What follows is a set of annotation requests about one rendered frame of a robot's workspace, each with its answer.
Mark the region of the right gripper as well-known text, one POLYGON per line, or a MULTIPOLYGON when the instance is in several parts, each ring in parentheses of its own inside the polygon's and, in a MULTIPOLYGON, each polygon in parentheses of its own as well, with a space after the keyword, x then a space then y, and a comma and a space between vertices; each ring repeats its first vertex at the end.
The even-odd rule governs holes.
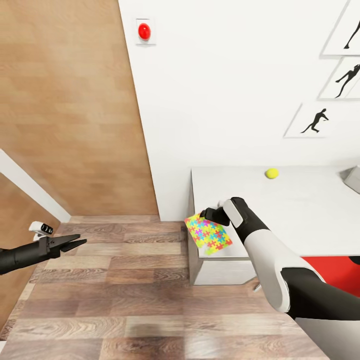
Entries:
MULTIPOLYGON (((220 209, 220 208, 219 208, 220 209)), ((219 209, 213 209, 211 207, 208 207, 206 210, 202 210, 201 214, 200 214, 200 218, 204 217, 206 220, 224 225, 226 227, 228 227, 230 225, 230 220, 229 221, 223 221, 219 215, 219 209)))

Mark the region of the jigsaw puzzle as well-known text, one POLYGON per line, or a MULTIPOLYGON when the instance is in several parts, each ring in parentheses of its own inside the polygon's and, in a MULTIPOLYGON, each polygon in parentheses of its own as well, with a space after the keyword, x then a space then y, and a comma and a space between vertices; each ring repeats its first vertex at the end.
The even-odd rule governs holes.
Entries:
POLYGON ((200 217, 200 214, 184 220, 198 248, 208 244, 209 250, 205 254, 211 256, 233 244, 221 224, 200 217))

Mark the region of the tennis ball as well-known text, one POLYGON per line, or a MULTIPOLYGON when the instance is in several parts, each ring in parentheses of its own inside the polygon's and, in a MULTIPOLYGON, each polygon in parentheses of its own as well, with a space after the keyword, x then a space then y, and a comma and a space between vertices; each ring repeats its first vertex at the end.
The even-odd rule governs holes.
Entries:
POLYGON ((266 172, 266 176, 269 179, 275 179, 279 176, 279 171, 276 168, 270 168, 267 172, 266 172))

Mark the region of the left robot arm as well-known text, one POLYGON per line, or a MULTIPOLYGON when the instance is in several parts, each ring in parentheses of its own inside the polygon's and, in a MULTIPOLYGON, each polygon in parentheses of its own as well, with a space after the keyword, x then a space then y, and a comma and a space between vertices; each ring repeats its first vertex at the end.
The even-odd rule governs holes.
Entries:
POLYGON ((68 252, 88 241, 87 239, 72 241, 80 238, 80 234, 48 237, 53 229, 39 221, 32 223, 28 230, 35 233, 33 243, 12 249, 0 248, 0 275, 49 259, 59 258, 61 251, 68 252), (46 237, 40 238, 41 235, 46 235, 46 237))

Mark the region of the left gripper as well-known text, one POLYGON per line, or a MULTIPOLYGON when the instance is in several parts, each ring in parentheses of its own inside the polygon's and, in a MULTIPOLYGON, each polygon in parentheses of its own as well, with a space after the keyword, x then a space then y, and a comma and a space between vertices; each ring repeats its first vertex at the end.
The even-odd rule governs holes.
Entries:
POLYGON ((14 252, 16 266, 20 269, 49 259, 59 258, 61 251, 68 252, 88 241, 87 239, 72 241, 78 238, 80 238, 80 234, 56 237, 46 235, 46 237, 40 238, 38 242, 33 241, 33 243, 19 246, 14 252))

